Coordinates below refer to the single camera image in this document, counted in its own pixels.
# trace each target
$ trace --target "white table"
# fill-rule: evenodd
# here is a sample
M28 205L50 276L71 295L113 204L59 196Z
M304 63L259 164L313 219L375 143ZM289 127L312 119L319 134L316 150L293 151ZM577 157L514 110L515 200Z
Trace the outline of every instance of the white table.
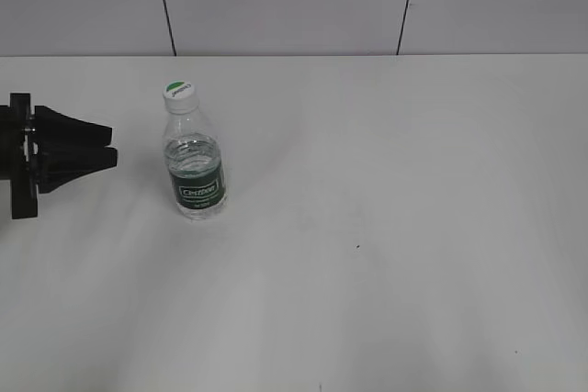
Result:
M230 200L175 210L166 82ZM116 169L10 221L0 390L585 391L588 56L0 59L115 128Z

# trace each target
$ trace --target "white bottle cap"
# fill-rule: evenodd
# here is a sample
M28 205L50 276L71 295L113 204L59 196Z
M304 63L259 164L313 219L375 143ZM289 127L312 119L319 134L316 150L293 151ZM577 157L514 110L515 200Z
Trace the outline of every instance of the white bottle cap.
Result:
M189 82L173 82L164 89L165 108L171 114L187 114L198 107L196 88Z

